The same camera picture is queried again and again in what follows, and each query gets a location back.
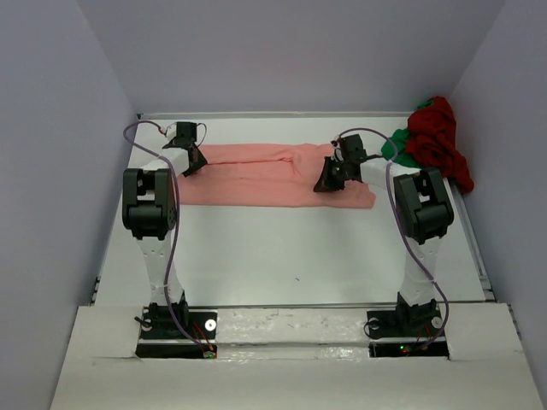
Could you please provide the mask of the pink t shirt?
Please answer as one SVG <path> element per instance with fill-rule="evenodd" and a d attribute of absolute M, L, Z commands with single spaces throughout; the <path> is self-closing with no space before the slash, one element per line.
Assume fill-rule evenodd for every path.
<path fill-rule="evenodd" d="M 356 181 L 336 192 L 313 191 L 334 151 L 328 143 L 217 144 L 201 151 L 208 164 L 178 177 L 184 205 L 369 209 L 375 203 L 375 194 Z"/>

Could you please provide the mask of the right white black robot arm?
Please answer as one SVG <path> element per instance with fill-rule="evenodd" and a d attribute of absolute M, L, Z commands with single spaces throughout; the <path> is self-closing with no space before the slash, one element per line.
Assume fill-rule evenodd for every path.
<path fill-rule="evenodd" d="M 365 332 L 372 340 L 395 337 L 433 339 L 442 335 L 448 314 L 438 309 L 448 299 L 434 277 L 438 251 L 455 215 L 441 172 L 403 167 L 364 148 L 359 129 L 331 142 L 314 190 L 343 190 L 349 182 L 382 188 L 388 195 L 397 229 L 406 248 L 404 275 L 391 310 L 368 312 Z"/>

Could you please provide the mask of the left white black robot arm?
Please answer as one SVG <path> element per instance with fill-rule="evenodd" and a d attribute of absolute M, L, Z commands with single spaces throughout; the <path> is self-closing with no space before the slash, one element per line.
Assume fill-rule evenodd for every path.
<path fill-rule="evenodd" d="M 140 125 L 151 125 L 165 138 L 155 152 L 128 137 Z M 204 124 L 178 121 L 163 127 L 153 120 L 138 120 L 123 131 L 133 148 L 152 157 L 141 167 L 122 174 L 121 218 L 144 257 L 149 286 L 148 313 L 136 320 L 146 331 L 182 337 L 196 345 L 188 333 L 191 316 L 185 291 L 177 279 L 174 254 L 180 227 L 179 177 L 189 177 L 208 164 L 200 151 L 198 128 Z"/>

